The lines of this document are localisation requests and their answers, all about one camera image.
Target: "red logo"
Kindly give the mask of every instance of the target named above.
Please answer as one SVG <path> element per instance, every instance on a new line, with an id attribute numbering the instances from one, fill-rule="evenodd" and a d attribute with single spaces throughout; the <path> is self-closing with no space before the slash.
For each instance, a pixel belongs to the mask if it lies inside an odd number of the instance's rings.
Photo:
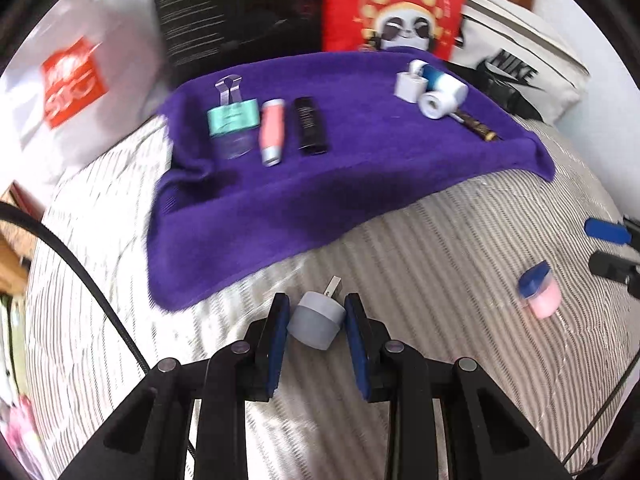
<path id="1" fill-rule="evenodd" d="M 44 74 L 44 120 L 60 126 L 107 93 L 98 73 L 95 46 L 80 38 L 66 50 L 53 53 L 42 64 Z"/>

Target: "blue gripper pad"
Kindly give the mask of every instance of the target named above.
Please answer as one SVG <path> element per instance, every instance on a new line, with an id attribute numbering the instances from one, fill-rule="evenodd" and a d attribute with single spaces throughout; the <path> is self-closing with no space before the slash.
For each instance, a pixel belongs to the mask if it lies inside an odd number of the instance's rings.
<path id="1" fill-rule="evenodd" d="M 597 218 L 587 218 L 584 222 L 584 233 L 598 240 L 618 245 L 631 243 L 631 233 L 622 224 L 613 224 Z"/>
<path id="2" fill-rule="evenodd" d="M 369 400 L 371 385 L 367 373 L 367 353 L 365 352 L 364 343 L 358 330 L 353 305 L 348 297 L 344 300 L 344 309 L 347 311 L 347 316 L 344 320 L 344 329 L 347 333 L 347 341 L 349 342 L 349 349 L 351 351 L 351 363 L 353 364 L 353 373 L 356 376 L 356 384 L 364 400 Z"/>
<path id="3" fill-rule="evenodd" d="M 280 371 L 282 370 L 282 360 L 284 359 L 284 349 L 287 344 L 287 325 L 289 323 L 289 297 L 283 294 L 282 305 L 278 313 L 276 327 L 273 331 L 273 340 L 269 352 L 269 371 L 267 376 L 267 393 L 269 398 L 278 387 L 280 381 Z"/>

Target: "white shopping bag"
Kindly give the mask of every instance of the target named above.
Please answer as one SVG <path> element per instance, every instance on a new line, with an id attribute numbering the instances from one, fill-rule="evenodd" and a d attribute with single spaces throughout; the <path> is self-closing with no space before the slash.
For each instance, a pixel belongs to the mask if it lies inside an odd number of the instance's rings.
<path id="1" fill-rule="evenodd" d="M 46 206 L 55 185 L 148 119 L 164 100 L 153 0 L 59 0 L 0 76 L 0 190 Z"/>

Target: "pink lotion bottle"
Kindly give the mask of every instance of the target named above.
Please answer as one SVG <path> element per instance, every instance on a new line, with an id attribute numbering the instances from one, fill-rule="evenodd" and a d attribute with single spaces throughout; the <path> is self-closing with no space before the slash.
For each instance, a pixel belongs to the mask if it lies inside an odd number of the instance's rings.
<path id="1" fill-rule="evenodd" d="M 262 105 L 260 153 L 265 166 L 275 166 L 280 162 L 283 143 L 284 99 L 272 99 Z"/>
<path id="2" fill-rule="evenodd" d="M 518 290 L 538 319 L 551 316 L 562 301 L 560 287 L 546 260 L 531 267 L 520 277 Z"/>

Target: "black cable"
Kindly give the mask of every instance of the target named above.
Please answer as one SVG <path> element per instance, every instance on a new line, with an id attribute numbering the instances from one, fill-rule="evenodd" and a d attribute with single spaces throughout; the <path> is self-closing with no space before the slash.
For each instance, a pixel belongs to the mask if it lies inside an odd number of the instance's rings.
<path id="1" fill-rule="evenodd" d="M 569 473 L 569 475 L 571 476 L 578 476 L 581 475 L 582 473 L 589 473 L 591 471 L 596 471 L 597 469 L 600 469 L 601 467 L 604 467 L 606 465 L 609 465 L 609 463 L 612 461 L 612 458 L 609 458 L 603 462 L 598 462 L 597 464 L 594 465 L 588 465 L 583 467 L 582 469 L 580 469 L 580 471 L 574 471 L 573 473 Z"/>
<path id="2" fill-rule="evenodd" d="M 591 432 L 593 427 L 598 423 L 598 421 L 600 420 L 600 417 L 604 414 L 604 412 L 607 411 L 607 408 L 613 402 L 613 399 L 616 397 L 616 395 L 620 391 L 620 388 L 622 388 L 622 386 L 625 384 L 625 381 L 628 379 L 629 375 L 631 375 L 632 371 L 638 364 L 638 360 L 640 360 L 640 350 L 638 350 L 634 358 L 631 359 L 631 363 L 626 368 L 625 373 L 622 374 L 622 377 L 620 377 L 618 384 L 616 384 L 615 388 L 613 388 L 613 390 L 609 394 L 609 397 L 607 397 L 607 400 L 604 401 L 604 404 L 602 405 L 602 407 L 594 415 L 593 419 L 591 420 L 587 428 L 582 432 L 578 441 L 571 448 L 567 456 L 564 457 L 564 460 L 562 460 L 562 465 L 566 465 L 566 463 L 569 462 L 569 459 L 575 454 L 576 451 L 578 451 L 578 448 L 582 445 L 582 443 L 587 438 L 588 434 Z"/>
<path id="3" fill-rule="evenodd" d="M 133 357 L 135 357 L 138 365 L 142 368 L 142 371 L 145 375 L 148 374 L 151 368 L 142 355 L 142 352 L 129 335 L 129 332 L 127 332 L 127 329 L 124 328 L 120 318 L 115 313 L 113 307 L 109 304 L 109 301 L 107 301 L 107 298 L 104 297 L 104 294 L 94 282 L 94 279 L 82 266 L 75 254 L 71 252 L 71 249 L 69 249 L 62 240 L 60 240 L 60 238 L 47 229 L 41 222 L 38 222 L 36 219 L 27 215 L 27 213 L 5 202 L 0 202 L 0 220 L 17 225 L 25 231 L 30 232 L 32 235 L 37 236 L 65 261 L 71 270 L 75 272 L 78 278 L 80 278 L 80 281 L 84 283 L 84 286 L 89 289 L 89 292 L 95 298 L 95 301 L 100 305 L 104 315 L 116 329 L 116 332 L 118 332 L 118 335 L 122 338 L 124 344 L 127 345 L 127 348 L 129 348 L 129 351 L 133 354 Z M 187 449 L 195 460 L 195 449 L 190 441 L 187 442 Z"/>

